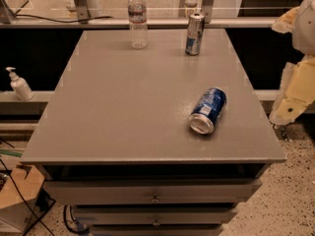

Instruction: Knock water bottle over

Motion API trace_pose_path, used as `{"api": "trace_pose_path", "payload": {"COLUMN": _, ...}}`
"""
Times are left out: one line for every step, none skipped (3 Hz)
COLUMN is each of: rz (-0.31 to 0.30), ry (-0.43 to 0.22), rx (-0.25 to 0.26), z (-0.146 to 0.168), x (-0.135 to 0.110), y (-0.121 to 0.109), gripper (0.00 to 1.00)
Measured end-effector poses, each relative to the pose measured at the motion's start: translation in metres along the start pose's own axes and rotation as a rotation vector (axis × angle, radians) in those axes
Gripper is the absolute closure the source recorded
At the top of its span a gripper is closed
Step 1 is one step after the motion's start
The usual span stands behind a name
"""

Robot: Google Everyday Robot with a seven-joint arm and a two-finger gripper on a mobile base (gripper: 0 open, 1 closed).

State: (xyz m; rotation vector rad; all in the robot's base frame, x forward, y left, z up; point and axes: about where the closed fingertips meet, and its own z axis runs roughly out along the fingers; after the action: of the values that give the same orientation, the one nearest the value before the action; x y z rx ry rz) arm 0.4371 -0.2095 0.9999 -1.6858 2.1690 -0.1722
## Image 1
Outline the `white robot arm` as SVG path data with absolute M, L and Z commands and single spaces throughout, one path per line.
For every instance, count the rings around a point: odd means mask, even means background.
M 287 62 L 280 91 L 269 120 L 284 126 L 293 123 L 315 101 L 315 0 L 303 2 L 272 24 L 272 30 L 292 34 L 292 46 L 304 57 L 297 64 Z

